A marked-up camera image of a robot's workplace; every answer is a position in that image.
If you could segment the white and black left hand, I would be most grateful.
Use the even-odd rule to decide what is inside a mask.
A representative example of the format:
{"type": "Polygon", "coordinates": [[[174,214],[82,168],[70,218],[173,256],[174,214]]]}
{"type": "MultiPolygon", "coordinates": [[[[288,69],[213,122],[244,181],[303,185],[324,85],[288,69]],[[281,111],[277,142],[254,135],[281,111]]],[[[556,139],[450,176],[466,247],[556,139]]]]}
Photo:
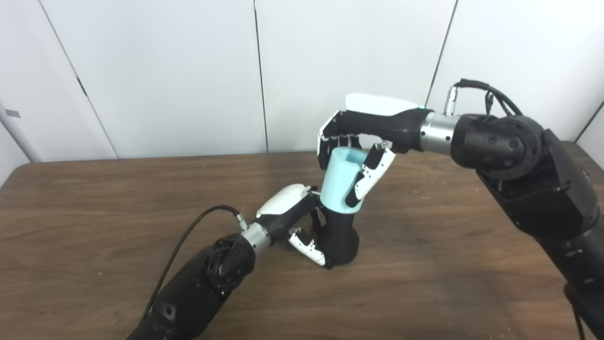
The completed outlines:
{"type": "Polygon", "coordinates": [[[253,222],[263,230],[268,246],[288,242],[309,260],[330,270],[334,261],[319,246],[326,212],[318,187],[291,184],[272,196],[257,211],[253,222]]]}

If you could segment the white and black right hand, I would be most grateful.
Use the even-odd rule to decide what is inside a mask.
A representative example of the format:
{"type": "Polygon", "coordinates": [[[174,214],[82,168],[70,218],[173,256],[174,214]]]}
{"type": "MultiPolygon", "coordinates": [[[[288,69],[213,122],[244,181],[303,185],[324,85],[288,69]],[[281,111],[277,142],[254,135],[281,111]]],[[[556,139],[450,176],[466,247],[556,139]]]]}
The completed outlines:
{"type": "Polygon", "coordinates": [[[321,200],[328,209],[353,213],[399,153],[421,151],[421,132],[434,111],[415,103],[349,94],[319,128],[317,157],[326,171],[321,200]]]}

